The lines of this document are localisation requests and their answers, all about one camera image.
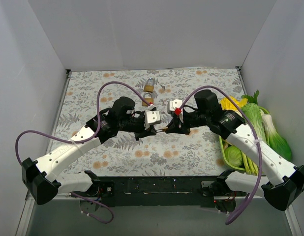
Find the large brass padlock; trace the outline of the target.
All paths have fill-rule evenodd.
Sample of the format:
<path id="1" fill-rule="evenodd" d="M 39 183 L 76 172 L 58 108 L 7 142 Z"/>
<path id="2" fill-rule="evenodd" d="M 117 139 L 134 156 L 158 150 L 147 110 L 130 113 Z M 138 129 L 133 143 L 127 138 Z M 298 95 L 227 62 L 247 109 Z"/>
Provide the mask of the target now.
<path id="1" fill-rule="evenodd" d="M 150 92 L 145 92 L 143 94 L 143 98 L 147 101 L 147 103 L 145 103 L 144 101 L 142 101 L 142 106 L 147 107 L 150 104 L 154 103 L 154 98 L 153 98 L 153 94 Z"/>
<path id="2" fill-rule="evenodd" d="M 144 92 L 153 93 L 154 91 L 155 78 L 148 78 L 144 85 Z"/>

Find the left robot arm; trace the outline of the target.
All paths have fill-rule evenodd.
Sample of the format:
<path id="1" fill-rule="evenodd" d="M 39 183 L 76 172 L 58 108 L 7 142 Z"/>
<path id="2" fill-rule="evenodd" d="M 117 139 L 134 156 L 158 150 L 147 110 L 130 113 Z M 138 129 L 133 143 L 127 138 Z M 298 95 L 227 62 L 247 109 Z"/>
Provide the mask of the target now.
<path id="1" fill-rule="evenodd" d="M 100 111 L 69 141 L 36 160 L 22 162 L 22 179 L 38 205 L 51 201 L 57 194 L 80 192 L 93 197 L 99 192 L 99 178 L 92 171 L 63 174 L 78 158 L 115 137 L 118 132 L 134 133 L 135 139 L 156 135 L 160 113 L 150 105 L 135 111 L 135 102 L 120 97 L 111 108 Z"/>

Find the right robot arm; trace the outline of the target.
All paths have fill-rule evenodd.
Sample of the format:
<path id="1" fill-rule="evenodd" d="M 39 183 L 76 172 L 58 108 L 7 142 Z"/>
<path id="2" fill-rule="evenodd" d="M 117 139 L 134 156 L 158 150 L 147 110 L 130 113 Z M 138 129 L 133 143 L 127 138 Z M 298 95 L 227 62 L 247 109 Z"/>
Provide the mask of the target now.
<path id="1" fill-rule="evenodd" d="M 258 195 L 274 208 L 285 211 L 304 191 L 304 165 L 285 160 L 259 138 L 246 118 L 232 110 L 223 110 L 214 92 L 205 89 L 194 94 L 196 109 L 184 110 L 185 102 L 171 100 L 167 112 L 172 116 L 165 133 L 189 134 L 191 128 L 207 126 L 237 147 L 258 166 L 258 175 L 227 170 L 205 188 L 208 195 L 228 195 L 233 191 Z"/>

